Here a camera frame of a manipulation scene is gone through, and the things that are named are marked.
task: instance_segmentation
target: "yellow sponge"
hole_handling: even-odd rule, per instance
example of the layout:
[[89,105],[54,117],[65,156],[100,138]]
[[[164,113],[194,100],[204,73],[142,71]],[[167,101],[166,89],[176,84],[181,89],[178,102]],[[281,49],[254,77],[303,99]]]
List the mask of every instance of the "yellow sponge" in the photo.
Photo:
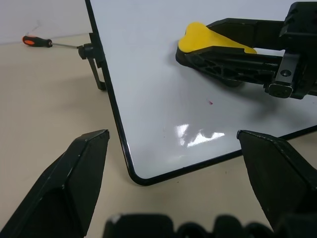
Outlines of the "yellow sponge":
[[229,38],[208,29],[208,27],[199,22],[189,24],[186,28],[185,36],[178,42],[178,48],[184,53],[189,53],[210,46],[244,48],[245,53],[257,53],[253,48],[232,41]]

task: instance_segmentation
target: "table surface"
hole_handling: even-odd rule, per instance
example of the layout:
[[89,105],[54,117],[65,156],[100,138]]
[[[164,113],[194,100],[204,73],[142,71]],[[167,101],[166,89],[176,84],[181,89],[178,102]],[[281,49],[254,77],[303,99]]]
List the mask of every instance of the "table surface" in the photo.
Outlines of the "table surface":
[[[80,45],[89,37],[54,41]],[[134,184],[108,95],[97,89],[88,62],[76,50],[14,44],[0,46],[0,54],[6,56],[0,58],[0,229],[71,141],[99,129],[110,130],[110,141],[87,238],[101,238],[106,220],[118,213],[163,213],[175,227],[193,221],[208,230],[219,214],[232,214],[243,224],[268,225],[242,157],[149,187]],[[317,168],[317,133],[290,142]]]
[[317,125],[316,97],[274,98],[253,84],[227,88],[175,60],[191,22],[284,20],[292,3],[91,0],[136,176],[150,179],[240,150],[240,129],[283,136]]

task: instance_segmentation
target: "white board surface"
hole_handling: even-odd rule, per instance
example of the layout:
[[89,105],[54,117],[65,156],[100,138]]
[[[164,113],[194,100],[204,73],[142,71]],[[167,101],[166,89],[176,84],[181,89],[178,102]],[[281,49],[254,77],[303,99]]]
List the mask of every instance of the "white board surface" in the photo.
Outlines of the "white board surface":
[[284,20],[293,0],[91,0],[137,176],[149,179],[241,149],[240,129],[283,136],[317,125],[317,97],[230,89],[175,60],[194,21]]

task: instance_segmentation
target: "black mechanical arm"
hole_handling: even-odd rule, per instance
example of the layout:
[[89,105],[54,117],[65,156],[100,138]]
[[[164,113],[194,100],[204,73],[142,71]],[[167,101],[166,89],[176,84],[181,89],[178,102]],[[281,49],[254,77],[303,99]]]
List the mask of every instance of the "black mechanical arm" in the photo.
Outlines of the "black mechanical arm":
[[262,84],[265,92],[279,98],[317,96],[317,2],[292,4],[285,21],[228,18],[207,27],[245,46],[285,54],[247,54],[241,48],[220,46],[190,53],[177,49],[180,64],[232,87],[241,82]]

